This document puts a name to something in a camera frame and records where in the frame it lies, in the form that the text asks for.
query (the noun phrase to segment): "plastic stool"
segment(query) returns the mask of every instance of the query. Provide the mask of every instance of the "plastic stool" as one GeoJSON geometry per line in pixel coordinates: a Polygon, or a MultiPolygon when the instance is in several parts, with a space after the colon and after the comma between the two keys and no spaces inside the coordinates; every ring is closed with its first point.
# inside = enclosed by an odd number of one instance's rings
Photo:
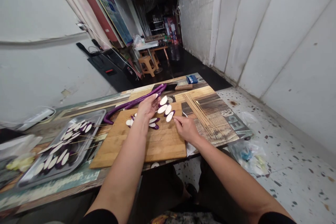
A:
{"type": "Polygon", "coordinates": [[[153,50],[153,51],[151,50],[150,53],[152,54],[152,56],[153,56],[153,58],[154,58],[154,61],[155,61],[154,64],[155,64],[156,69],[159,69],[159,64],[161,65],[161,63],[160,63],[158,57],[156,56],[155,51],[154,51],[154,50],[153,50]]]}
{"type": "Polygon", "coordinates": [[[139,63],[140,63],[140,67],[141,67],[141,71],[143,73],[143,77],[145,77],[145,74],[151,74],[152,77],[155,76],[154,71],[155,71],[155,64],[154,68],[152,68],[150,61],[152,61],[150,56],[146,56],[146,57],[141,57],[138,59],[139,63]]]}

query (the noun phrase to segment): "poster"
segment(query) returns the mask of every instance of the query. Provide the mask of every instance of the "poster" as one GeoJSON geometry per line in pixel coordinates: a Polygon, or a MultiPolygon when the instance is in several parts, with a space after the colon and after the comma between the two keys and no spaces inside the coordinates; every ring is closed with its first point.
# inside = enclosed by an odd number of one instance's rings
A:
{"type": "Polygon", "coordinates": [[[115,29],[119,33],[121,39],[123,40],[126,46],[129,46],[133,43],[132,36],[128,31],[126,24],[118,10],[118,7],[114,0],[99,0],[102,4],[105,12],[107,13],[108,17],[112,21],[115,29]]]}

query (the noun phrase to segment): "black sleeve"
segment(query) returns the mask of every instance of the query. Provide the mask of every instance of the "black sleeve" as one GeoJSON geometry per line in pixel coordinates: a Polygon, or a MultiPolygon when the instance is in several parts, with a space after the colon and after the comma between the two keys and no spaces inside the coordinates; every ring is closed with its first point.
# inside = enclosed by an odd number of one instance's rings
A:
{"type": "Polygon", "coordinates": [[[100,224],[100,223],[108,223],[108,224],[118,224],[117,218],[106,209],[97,209],[94,210],[83,217],[80,220],[79,224],[100,224]]]}
{"type": "Polygon", "coordinates": [[[258,224],[296,224],[287,216],[283,215],[282,213],[277,212],[268,212],[264,213],[260,218],[258,224]]]}

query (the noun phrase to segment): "blue brush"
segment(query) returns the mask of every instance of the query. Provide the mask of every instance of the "blue brush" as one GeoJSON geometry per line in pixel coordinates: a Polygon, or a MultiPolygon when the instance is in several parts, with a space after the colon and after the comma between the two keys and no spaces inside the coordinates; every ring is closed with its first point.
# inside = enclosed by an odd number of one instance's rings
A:
{"type": "Polygon", "coordinates": [[[188,84],[196,84],[198,83],[198,80],[195,75],[190,75],[189,77],[186,76],[188,84]]]}

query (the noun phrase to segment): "wooden cutting board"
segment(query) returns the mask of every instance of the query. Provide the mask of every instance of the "wooden cutting board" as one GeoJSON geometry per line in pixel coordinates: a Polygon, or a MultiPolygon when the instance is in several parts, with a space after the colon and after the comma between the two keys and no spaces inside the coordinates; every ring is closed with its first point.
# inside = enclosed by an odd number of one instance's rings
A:
{"type": "MultiPolygon", "coordinates": [[[[182,115],[181,102],[171,103],[175,115],[182,115]]],[[[110,167],[117,157],[123,141],[126,139],[130,128],[126,120],[131,119],[138,109],[121,111],[115,120],[107,137],[90,164],[91,169],[110,167]]],[[[156,162],[168,159],[178,159],[187,156],[186,144],[177,132],[174,120],[166,122],[162,114],[155,114],[160,118],[156,124],[158,130],[148,129],[145,162],[156,162]]]]}

